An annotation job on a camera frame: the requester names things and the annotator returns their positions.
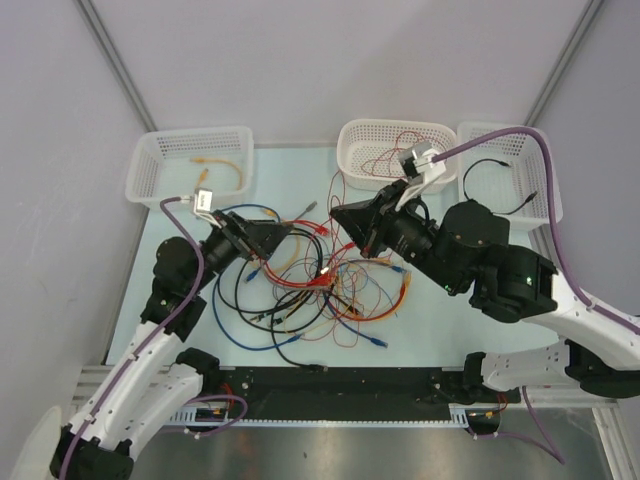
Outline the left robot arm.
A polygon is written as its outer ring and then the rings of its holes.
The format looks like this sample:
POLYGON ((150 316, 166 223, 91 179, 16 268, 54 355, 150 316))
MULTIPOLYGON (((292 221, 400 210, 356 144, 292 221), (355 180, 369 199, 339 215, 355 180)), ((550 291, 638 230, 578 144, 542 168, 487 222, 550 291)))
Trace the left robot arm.
POLYGON ((183 405, 214 397, 219 361, 185 345, 206 307, 201 291, 238 259, 268 259, 289 223, 210 213, 208 237, 179 235, 156 251, 151 294, 122 357, 62 428, 50 464, 56 479, 127 479, 135 461, 183 405))

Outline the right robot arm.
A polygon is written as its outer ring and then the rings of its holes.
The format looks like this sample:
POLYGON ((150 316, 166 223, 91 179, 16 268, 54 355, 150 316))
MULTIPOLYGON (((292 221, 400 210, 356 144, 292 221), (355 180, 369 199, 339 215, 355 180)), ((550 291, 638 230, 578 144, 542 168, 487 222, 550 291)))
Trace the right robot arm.
POLYGON ((443 395, 463 404, 527 386, 575 385, 599 397, 639 394, 639 342, 602 307, 580 303, 566 275, 535 251, 509 242, 510 223, 476 201, 450 207, 442 220, 426 204, 398 204, 399 180, 368 201, 339 205, 330 217, 367 259, 400 256, 450 296, 505 324, 523 321, 556 332, 546 347, 466 356, 459 380, 443 395))

